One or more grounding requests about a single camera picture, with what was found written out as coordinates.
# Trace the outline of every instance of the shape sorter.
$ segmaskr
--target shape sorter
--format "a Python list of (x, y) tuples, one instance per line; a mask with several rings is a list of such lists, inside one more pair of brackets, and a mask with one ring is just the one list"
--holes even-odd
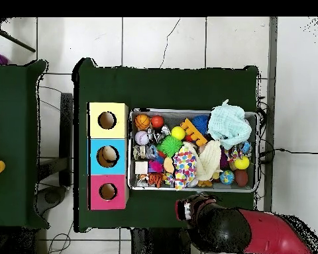
[(90, 210), (125, 209), (127, 118), (124, 103), (87, 103), (87, 174)]

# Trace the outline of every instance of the light blue cloth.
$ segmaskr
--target light blue cloth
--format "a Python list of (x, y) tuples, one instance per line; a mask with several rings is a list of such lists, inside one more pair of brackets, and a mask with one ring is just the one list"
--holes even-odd
[(246, 141), (252, 131), (244, 119), (244, 110), (239, 106), (228, 105), (228, 101), (227, 99), (211, 111), (208, 124), (208, 133), (214, 140), (220, 140), (226, 150)]

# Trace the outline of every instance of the pink box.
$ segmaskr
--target pink box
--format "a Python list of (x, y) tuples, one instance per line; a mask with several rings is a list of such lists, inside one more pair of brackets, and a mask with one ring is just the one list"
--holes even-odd
[[(126, 207), (129, 198), (129, 188), (126, 184), (126, 175), (91, 175), (90, 210), (122, 210)], [(101, 188), (104, 184), (110, 183), (116, 193), (111, 200), (101, 196)]]

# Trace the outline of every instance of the gray bin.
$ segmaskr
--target gray bin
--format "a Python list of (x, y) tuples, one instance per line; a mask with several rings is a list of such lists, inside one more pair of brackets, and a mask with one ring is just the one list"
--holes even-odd
[(138, 131), (134, 119), (139, 114), (146, 114), (149, 117), (160, 115), (164, 118), (165, 125), (171, 130), (175, 126), (179, 126), (186, 118), (190, 120), (198, 115), (207, 115), (211, 111), (198, 111), (198, 110), (171, 110), (171, 109), (149, 109), (148, 112), (139, 111), (139, 109), (134, 109), (129, 116), (129, 122), (132, 122), (132, 132), (131, 138), (128, 142), (128, 159), (127, 159), (127, 184), (131, 189), (134, 190), (158, 190), (158, 191), (197, 191), (197, 192), (254, 192), (258, 186), (258, 144), (259, 144), (259, 126), (260, 119), (259, 115), (254, 112), (246, 112), (245, 118), (251, 125), (252, 132), (248, 139), (252, 146), (252, 155), (250, 157), (250, 166), (246, 170), (248, 173), (248, 183), (245, 187), (238, 187), (234, 182), (231, 185), (224, 185), (223, 183), (213, 183), (212, 188), (207, 187), (190, 187), (183, 190), (176, 190), (172, 185), (162, 184), (160, 188), (155, 186), (144, 186), (144, 183), (141, 186), (138, 185), (136, 175), (134, 173), (134, 159), (133, 159), (133, 146), (136, 145), (134, 140), (134, 135)]

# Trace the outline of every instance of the dark green table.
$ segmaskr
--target dark green table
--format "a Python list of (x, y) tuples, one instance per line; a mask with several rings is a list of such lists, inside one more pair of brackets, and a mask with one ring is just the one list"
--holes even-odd
[(34, 209), (37, 188), (36, 85), (46, 62), (0, 65), (0, 226), (47, 228)]
[[(74, 219), (75, 229), (185, 227), (176, 220), (174, 203), (195, 192), (131, 190), (124, 210), (87, 209), (86, 103), (125, 103), (132, 108), (211, 110), (229, 99), (245, 111), (256, 110), (258, 69), (99, 68), (91, 59), (75, 66), (74, 82)], [(253, 193), (215, 192), (219, 204), (253, 209)]]

